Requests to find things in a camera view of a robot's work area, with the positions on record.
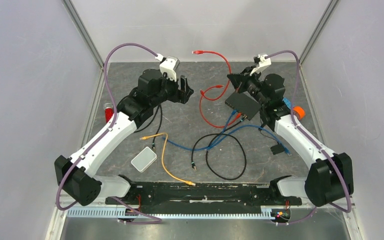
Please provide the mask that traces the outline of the black network switch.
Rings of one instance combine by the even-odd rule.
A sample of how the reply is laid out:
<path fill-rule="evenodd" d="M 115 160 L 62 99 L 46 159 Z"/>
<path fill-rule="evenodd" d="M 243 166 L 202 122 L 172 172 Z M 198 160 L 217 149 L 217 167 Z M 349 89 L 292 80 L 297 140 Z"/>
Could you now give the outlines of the black network switch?
<path fill-rule="evenodd" d="M 251 120 L 261 109 L 261 105 L 245 93 L 233 92 L 225 104 L 240 113 L 245 119 Z"/>

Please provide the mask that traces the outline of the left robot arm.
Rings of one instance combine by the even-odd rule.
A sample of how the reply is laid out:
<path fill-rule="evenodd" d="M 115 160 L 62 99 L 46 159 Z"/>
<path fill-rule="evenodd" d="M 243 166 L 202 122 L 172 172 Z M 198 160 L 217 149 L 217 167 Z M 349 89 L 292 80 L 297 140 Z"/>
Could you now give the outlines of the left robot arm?
<path fill-rule="evenodd" d="M 70 157 L 60 155 L 55 160 L 58 184 L 55 202 L 60 203 L 61 192 L 65 192 L 82 206 L 109 197 L 118 197 L 125 204 L 133 203 L 137 191 L 131 187 L 130 180 L 99 176 L 98 169 L 125 138 L 153 115 L 157 106 L 165 101 L 185 104 L 193 93 L 184 75 L 172 81 L 158 69 L 144 70 L 137 87 L 121 99 L 108 123 Z"/>

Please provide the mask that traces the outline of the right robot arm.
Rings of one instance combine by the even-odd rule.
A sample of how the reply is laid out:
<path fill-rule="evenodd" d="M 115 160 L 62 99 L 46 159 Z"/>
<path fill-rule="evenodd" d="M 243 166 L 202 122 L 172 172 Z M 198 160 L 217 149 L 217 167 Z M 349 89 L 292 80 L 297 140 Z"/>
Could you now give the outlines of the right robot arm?
<path fill-rule="evenodd" d="M 326 147 L 305 129 L 299 113 L 284 102 L 283 77 L 271 73 L 260 81 L 260 74 L 251 71 L 246 67 L 240 73 L 227 75 L 235 92 L 225 104 L 249 119 L 259 114 L 262 124 L 286 140 L 308 167 L 306 177 L 287 175 L 272 180 L 269 199 L 282 204 L 289 197 L 305 198 L 322 207 L 344 198 L 346 211 L 350 212 L 354 192 L 351 157 Z"/>

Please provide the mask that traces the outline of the blue lego brick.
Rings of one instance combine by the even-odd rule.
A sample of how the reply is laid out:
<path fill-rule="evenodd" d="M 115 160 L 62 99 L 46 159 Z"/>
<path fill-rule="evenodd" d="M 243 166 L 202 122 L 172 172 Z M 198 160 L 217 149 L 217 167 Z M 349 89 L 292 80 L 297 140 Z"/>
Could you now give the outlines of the blue lego brick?
<path fill-rule="evenodd" d="M 288 98 L 286 98 L 286 97 L 284 97 L 283 99 L 282 99 L 282 101 L 284 102 L 284 104 L 291 110 L 291 109 L 293 109 L 293 105 L 292 105 L 292 103 L 291 103 L 291 101 L 288 99 Z"/>

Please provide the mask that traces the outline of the red glitter tube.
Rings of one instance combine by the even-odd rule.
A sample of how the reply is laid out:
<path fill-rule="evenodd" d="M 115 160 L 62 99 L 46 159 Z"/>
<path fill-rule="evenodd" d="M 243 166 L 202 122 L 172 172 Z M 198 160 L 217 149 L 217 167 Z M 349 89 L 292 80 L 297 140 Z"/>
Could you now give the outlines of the red glitter tube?
<path fill-rule="evenodd" d="M 111 102 L 107 102 L 103 105 L 105 122 L 108 123 L 114 115 L 114 107 Z"/>

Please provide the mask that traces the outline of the clear plastic box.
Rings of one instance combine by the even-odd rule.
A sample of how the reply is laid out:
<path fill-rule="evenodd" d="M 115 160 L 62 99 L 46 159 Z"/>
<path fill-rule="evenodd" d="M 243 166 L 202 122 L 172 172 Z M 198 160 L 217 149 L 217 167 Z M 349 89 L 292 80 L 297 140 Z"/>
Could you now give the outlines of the clear plastic box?
<path fill-rule="evenodd" d="M 130 163 L 138 172 L 143 173 L 156 159 L 157 154 L 147 146 Z"/>

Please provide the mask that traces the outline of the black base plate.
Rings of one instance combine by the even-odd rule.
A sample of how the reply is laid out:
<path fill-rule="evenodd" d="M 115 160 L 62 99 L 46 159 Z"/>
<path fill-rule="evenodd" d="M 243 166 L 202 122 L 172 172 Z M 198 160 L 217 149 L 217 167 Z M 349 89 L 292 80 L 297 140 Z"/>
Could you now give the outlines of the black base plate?
<path fill-rule="evenodd" d="M 302 205 L 299 197 L 284 197 L 267 183 L 202 182 L 195 186 L 182 182 L 132 181 L 122 201 L 140 205 L 145 214 L 258 214 L 262 206 Z"/>

